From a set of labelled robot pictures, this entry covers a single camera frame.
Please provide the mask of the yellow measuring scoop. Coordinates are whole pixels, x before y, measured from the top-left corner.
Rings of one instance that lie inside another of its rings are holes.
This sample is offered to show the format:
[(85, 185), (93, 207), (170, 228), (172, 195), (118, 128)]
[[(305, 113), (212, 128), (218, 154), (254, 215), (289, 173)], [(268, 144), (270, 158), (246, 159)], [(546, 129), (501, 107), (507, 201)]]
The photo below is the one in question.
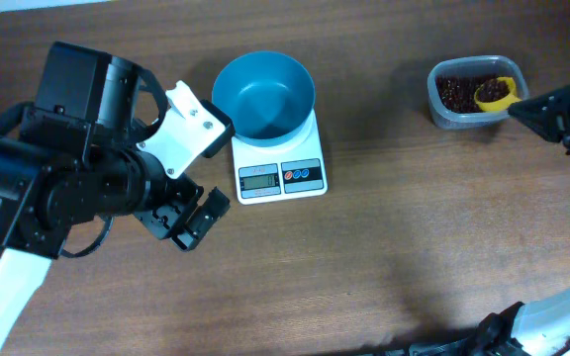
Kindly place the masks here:
[(522, 100), (514, 78), (505, 76), (485, 81), (476, 89), (473, 99), (482, 112), (505, 111)]

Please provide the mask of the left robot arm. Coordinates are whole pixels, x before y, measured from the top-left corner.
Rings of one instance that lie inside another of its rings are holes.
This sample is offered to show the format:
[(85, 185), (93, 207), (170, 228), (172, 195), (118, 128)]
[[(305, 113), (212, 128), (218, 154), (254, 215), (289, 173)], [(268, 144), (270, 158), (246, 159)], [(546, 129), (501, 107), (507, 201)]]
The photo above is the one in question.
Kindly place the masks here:
[(76, 225), (133, 216), (194, 249), (230, 201), (187, 168), (234, 132), (183, 82), (164, 90), (127, 59), (53, 44), (36, 98), (0, 116), (0, 350)]

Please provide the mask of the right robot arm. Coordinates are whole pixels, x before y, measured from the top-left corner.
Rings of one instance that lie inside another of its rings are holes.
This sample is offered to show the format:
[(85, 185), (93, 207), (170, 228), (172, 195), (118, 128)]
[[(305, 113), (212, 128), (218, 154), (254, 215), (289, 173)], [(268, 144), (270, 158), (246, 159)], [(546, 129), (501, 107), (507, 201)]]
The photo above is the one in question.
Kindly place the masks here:
[[(570, 84), (510, 105), (508, 113), (570, 156)], [(570, 355), (570, 288), (491, 313), (463, 341), (460, 355)]]

